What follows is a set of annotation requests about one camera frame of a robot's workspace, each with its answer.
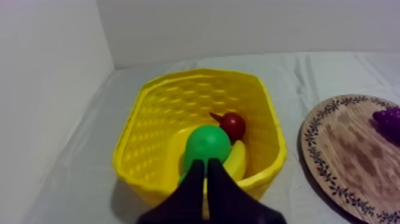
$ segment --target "white sheet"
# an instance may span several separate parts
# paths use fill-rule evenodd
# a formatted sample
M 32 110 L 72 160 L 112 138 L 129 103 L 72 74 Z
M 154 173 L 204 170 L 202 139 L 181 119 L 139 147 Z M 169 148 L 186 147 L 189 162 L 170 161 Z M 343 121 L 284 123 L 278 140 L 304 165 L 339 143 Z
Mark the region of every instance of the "white sheet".
M 400 103 L 400 54 L 244 55 L 115 71 L 92 100 L 24 222 L 133 223 L 148 206 L 117 180 L 111 166 L 115 143 L 145 82 L 197 68 L 256 74 L 270 92 L 286 138 L 288 158 L 261 201 L 281 211 L 288 223 L 348 223 L 306 180 L 296 145 L 298 130 L 313 106 L 335 95 L 368 94 Z

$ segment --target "plastic fruit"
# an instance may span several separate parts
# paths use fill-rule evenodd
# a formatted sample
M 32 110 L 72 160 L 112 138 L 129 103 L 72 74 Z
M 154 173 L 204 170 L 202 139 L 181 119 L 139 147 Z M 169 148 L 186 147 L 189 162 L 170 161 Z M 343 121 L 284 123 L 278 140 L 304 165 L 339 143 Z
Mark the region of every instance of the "plastic fruit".
M 400 108 L 377 111 L 373 118 L 387 133 L 400 137 Z
M 200 126 L 187 139 L 182 170 L 186 173 L 193 160 L 203 160 L 205 173 L 207 173 L 210 158 L 217 158 L 224 163 L 229 153 L 230 141 L 224 130 L 213 125 Z
M 245 175 L 246 165 L 246 146 L 242 141 L 238 140 L 232 146 L 232 150 L 223 166 L 234 181 L 239 181 Z
M 233 112 L 226 113 L 223 117 L 212 112 L 210 115 L 219 122 L 220 128 L 228 134 L 232 144 L 243 138 L 246 132 L 246 123 L 240 115 Z

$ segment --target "round tray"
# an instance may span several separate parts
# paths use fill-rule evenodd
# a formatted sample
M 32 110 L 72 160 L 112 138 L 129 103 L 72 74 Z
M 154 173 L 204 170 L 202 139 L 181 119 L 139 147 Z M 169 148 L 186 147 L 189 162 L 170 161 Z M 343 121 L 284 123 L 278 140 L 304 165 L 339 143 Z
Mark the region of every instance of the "round tray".
M 400 222 L 400 145 L 372 119 L 390 107 L 397 105 L 376 97 L 333 97 L 316 106 L 301 128 L 304 159 L 317 183 L 368 223 Z

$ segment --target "purple grapes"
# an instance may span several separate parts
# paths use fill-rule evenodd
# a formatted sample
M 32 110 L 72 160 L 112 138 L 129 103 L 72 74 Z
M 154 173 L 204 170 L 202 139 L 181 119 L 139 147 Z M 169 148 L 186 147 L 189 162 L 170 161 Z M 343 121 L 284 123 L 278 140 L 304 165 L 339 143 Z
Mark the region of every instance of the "purple grapes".
M 400 136 L 400 108 L 393 107 L 374 112 L 373 118 L 385 131 Z

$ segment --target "plastic basket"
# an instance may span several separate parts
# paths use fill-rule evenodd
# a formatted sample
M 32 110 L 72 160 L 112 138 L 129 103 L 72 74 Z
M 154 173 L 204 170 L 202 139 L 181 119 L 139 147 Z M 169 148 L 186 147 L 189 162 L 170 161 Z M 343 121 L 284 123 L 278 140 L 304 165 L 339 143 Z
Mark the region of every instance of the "plastic basket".
M 185 150 L 172 139 L 194 126 L 216 124 L 210 111 L 245 119 L 248 167 L 237 184 L 259 200 L 282 169 L 285 140 L 262 81 L 237 71 L 183 71 L 145 84 L 114 151 L 118 176 L 149 205 L 163 202 L 177 188 Z M 204 195 L 207 216 L 206 189 Z

